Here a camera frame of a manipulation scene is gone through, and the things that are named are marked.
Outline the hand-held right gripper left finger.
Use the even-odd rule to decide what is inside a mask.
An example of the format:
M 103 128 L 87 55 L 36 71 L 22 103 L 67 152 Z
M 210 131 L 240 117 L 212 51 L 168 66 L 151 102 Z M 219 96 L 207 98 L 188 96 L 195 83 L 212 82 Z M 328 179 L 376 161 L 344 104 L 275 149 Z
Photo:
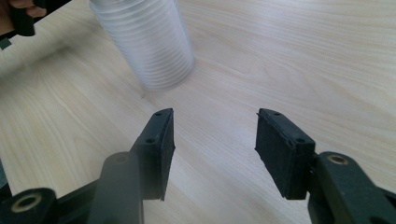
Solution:
M 155 112 L 131 148 L 138 156 L 144 200 L 164 200 L 175 149 L 174 110 Z

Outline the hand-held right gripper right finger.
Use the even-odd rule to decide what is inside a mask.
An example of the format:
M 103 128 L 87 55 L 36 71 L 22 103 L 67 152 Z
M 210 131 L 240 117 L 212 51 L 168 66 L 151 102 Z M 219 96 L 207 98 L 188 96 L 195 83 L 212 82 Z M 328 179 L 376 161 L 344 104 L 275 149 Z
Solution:
M 280 112 L 261 108 L 255 150 L 282 197 L 303 200 L 315 141 Z

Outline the stack of clear plastic cups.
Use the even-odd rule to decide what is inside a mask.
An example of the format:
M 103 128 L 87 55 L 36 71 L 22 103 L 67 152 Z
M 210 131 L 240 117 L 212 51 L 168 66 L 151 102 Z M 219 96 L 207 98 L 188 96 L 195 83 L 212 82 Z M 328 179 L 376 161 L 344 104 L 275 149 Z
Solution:
M 89 0 L 89 5 L 146 89 L 173 89 L 193 70 L 177 0 Z

